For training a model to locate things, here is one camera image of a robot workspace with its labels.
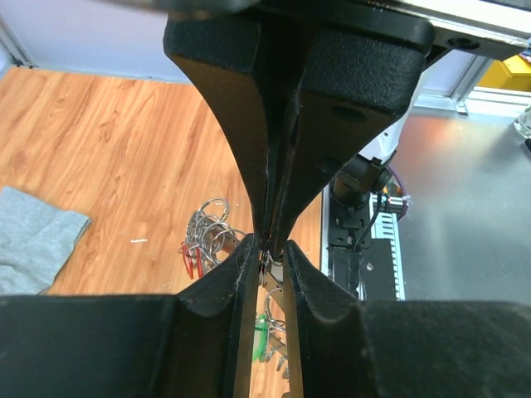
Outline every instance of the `purple cable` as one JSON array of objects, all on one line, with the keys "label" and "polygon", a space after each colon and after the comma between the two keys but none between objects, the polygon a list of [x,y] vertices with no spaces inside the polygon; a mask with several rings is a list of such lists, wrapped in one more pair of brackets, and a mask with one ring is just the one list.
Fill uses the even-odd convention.
[{"label": "purple cable", "polygon": [[407,192],[406,192],[406,185],[402,182],[402,179],[398,176],[398,174],[392,169],[391,166],[387,167],[389,171],[391,172],[392,176],[397,180],[398,186],[402,190],[402,199],[404,201],[404,205],[402,206],[402,213],[400,215],[399,221],[404,218],[404,216],[407,214],[407,209],[409,209],[409,200],[407,199]]}]

